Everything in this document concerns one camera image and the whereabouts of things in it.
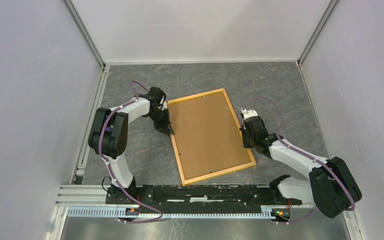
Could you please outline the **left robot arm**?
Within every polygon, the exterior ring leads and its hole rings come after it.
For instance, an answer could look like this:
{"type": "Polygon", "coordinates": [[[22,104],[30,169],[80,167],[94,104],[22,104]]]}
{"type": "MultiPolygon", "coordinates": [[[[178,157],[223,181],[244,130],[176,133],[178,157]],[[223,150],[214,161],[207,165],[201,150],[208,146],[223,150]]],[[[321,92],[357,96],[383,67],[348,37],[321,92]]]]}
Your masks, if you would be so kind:
{"type": "Polygon", "coordinates": [[[111,187],[107,192],[118,192],[117,196],[125,204],[131,204],[137,198],[136,182],[128,168],[125,150],[129,125],[140,117],[151,119],[157,132],[174,135],[167,95],[152,86],[146,94],[137,94],[119,106],[99,107],[88,136],[89,147],[100,156],[109,172],[111,187]]]}

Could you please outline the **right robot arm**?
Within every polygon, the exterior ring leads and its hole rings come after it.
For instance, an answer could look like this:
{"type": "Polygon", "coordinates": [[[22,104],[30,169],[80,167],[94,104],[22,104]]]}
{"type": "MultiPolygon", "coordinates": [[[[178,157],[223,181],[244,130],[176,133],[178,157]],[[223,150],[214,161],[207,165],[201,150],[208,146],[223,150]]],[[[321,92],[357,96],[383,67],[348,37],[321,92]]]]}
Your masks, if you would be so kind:
{"type": "Polygon", "coordinates": [[[281,162],[305,177],[304,180],[283,175],[271,182],[269,199],[282,204],[296,199],[314,205],[328,218],[353,211],[363,194],[345,161],[325,158],[305,151],[281,135],[270,134],[263,119],[251,110],[241,114],[240,131],[244,148],[255,149],[269,159],[281,162]]]}

